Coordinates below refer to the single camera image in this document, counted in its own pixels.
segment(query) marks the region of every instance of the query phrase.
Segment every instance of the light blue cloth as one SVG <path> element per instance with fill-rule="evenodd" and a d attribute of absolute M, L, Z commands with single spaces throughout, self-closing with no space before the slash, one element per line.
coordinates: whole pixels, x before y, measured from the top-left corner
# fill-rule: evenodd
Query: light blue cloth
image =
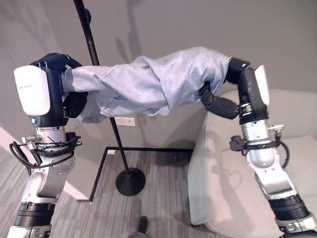
<path fill-rule="evenodd" d="M 65 92 L 90 93 L 81 122 L 143 112 L 168 115 L 199 100 L 205 81 L 215 93 L 223 84 L 228 57 L 203 47 L 178 51 L 160 59 L 145 56 L 130 64 L 70 68 L 62 76 Z"/>

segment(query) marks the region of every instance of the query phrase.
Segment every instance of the black object on floor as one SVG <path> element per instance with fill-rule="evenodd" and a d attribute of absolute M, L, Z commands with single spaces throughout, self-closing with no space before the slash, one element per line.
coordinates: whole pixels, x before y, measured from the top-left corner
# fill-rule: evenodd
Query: black object on floor
<path fill-rule="evenodd" d="M 122 195 L 134 196 L 142 191 L 145 181 L 145 175 L 141 170 L 129 168 L 118 175 L 115 185 Z"/>
<path fill-rule="evenodd" d="M 147 217 L 141 217 L 138 225 L 137 232 L 146 233 L 148 229 L 148 218 Z"/>

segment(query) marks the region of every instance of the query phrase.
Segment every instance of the gray carpet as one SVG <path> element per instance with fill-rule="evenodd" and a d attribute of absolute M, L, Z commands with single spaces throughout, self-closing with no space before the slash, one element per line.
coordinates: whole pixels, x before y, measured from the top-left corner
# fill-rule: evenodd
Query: gray carpet
<path fill-rule="evenodd" d="M 19 204 L 26 170 L 8 153 L 0 158 L 0 237 L 5 237 Z M 204 226 L 192 227 L 187 197 L 190 153 L 128 151 L 129 165 L 146 175 L 143 191 L 133 197 L 119 194 L 115 179 L 123 164 L 118 152 L 107 155 L 94 201 L 77 202 L 63 193 L 56 206 L 52 238 L 125 238 L 140 216 L 149 219 L 148 238 L 223 238 Z"/>

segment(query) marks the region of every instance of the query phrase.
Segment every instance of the white casing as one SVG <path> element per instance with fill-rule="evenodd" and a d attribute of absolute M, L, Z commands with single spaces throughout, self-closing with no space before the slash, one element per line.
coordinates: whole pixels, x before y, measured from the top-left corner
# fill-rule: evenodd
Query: white casing
<path fill-rule="evenodd" d="M 268 84 L 266 79 L 266 73 L 264 65 L 261 65 L 255 70 L 255 75 L 260 91 L 260 95 L 262 98 L 262 101 L 265 105 L 269 105 L 269 94 L 268 94 Z"/>
<path fill-rule="evenodd" d="M 50 94 L 46 73 L 27 65 L 14 70 L 15 84 L 23 111 L 30 116 L 40 116 L 50 110 Z"/>

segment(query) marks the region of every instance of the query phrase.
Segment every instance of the cable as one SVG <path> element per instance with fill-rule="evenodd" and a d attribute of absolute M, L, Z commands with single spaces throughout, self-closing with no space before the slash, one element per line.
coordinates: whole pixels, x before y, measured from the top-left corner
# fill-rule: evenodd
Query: cable
<path fill-rule="evenodd" d="M 24 152 L 21 150 L 20 146 L 22 145 L 18 145 L 15 141 L 13 141 L 13 147 L 16 151 L 16 153 L 19 155 L 19 157 L 26 163 L 29 163 L 28 158 L 26 157 L 26 155 L 24 154 Z M 28 175 L 31 176 L 31 169 L 30 168 L 26 168 Z"/>
<path fill-rule="evenodd" d="M 10 149 L 12 155 L 14 155 L 14 157 L 15 157 L 21 164 L 23 164 L 25 167 L 30 168 L 30 169 L 41 169 L 41 168 L 46 168 L 46 167 L 58 165 L 58 164 L 60 164 L 60 163 L 62 163 L 62 162 L 64 162 L 64 161 L 70 159 L 70 158 L 73 157 L 74 154 L 75 154 L 74 151 L 73 151 L 73 152 L 71 152 L 71 154 L 70 154 L 69 156 L 67 156 L 66 158 L 64 158 L 64 159 L 62 159 L 62 160 L 60 160 L 60 161 L 57 161 L 57 162 L 54 162 L 54 163 L 50 163 L 50 164 L 48 164 L 48 165 L 37 166 L 37 165 L 32 165 L 30 162 L 24 161 L 24 160 L 23 160 L 22 158 L 20 158 L 20 156 L 14 151 L 13 148 L 14 148 L 13 143 L 9 144 L 9 149 Z"/>
<path fill-rule="evenodd" d="M 287 165 L 288 165 L 288 163 L 289 163 L 289 157 L 290 157 L 290 152 L 289 152 L 289 149 L 288 149 L 288 147 L 287 147 L 287 145 L 283 142 L 283 141 L 280 141 L 280 143 L 281 143 L 281 145 L 284 147 L 284 149 L 285 149 L 285 152 L 286 152 L 286 159 L 285 159 L 285 161 L 284 161 L 284 164 L 282 165 L 282 168 L 284 169 L 284 168 L 286 168 L 287 167 Z"/>

